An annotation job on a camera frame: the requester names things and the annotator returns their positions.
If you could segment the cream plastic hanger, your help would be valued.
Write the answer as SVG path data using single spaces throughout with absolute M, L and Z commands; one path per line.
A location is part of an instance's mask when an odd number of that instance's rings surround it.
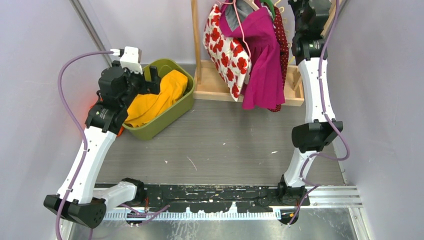
M 295 57 L 292 53 L 293 20 L 291 19 L 291 17 L 293 16 L 293 14 L 289 12 L 290 6 L 288 5 L 287 0 L 274 0 L 273 4 L 279 10 L 284 27 L 285 36 L 287 38 L 289 53 L 288 64 L 295 65 Z

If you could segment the yellow pleated skirt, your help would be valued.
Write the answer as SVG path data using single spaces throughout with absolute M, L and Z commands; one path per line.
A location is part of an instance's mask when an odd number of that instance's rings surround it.
M 159 94 L 139 94 L 129 106 L 124 124 L 141 127 L 158 117 L 180 100 L 188 86 L 188 77 L 178 70 L 166 74 L 160 82 Z

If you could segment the dark red polka-dot skirt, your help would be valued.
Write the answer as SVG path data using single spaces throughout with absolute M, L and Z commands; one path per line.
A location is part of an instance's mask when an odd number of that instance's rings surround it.
M 285 90 L 288 62 L 289 62 L 289 48 L 288 41 L 284 31 L 281 14 L 276 6 L 274 6 L 275 18 L 273 20 L 274 33 L 276 40 L 279 44 L 279 61 L 282 76 L 282 89 Z

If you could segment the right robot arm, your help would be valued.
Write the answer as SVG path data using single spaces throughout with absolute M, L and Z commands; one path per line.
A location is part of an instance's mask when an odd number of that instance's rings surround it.
M 327 82 L 328 38 L 322 32 L 330 20 L 329 0 L 288 1 L 295 20 L 292 55 L 301 75 L 305 101 L 305 123 L 292 129 L 294 152 L 287 171 L 282 175 L 277 198 L 283 205 L 297 207 L 307 202 L 307 173 L 343 130 L 331 106 Z

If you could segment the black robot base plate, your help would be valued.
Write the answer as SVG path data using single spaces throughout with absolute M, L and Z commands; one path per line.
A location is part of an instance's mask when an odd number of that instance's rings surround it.
M 150 211 L 168 206 L 170 213 L 226 213 L 231 206 L 237 213 L 267 213 L 274 207 L 309 205 L 302 198 L 307 189 L 278 185 L 195 185 L 147 184 L 141 196 L 128 202 L 131 207 L 148 207 Z

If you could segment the green plastic hanger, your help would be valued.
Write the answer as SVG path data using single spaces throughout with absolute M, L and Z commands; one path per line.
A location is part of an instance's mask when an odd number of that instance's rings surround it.
M 271 13 L 271 17 L 274 20 L 275 16 L 276 16 L 275 9 L 274 9 L 274 3 L 271 0 L 260 0 L 260 2 L 267 6 L 268 10 Z

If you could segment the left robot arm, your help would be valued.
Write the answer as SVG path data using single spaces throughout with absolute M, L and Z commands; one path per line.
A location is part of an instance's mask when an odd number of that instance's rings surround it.
M 122 66 L 114 61 L 112 67 L 102 71 L 98 99 L 88 111 L 83 140 L 71 170 L 58 192 L 47 195 L 43 202 L 61 219 L 94 229 L 107 211 L 125 203 L 138 207 L 145 202 L 147 192 L 140 180 L 127 177 L 99 193 L 94 192 L 94 187 L 135 97 L 160 93 L 158 69 L 152 66 L 150 70 L 153 77 L 145 78 L 140 65 Z

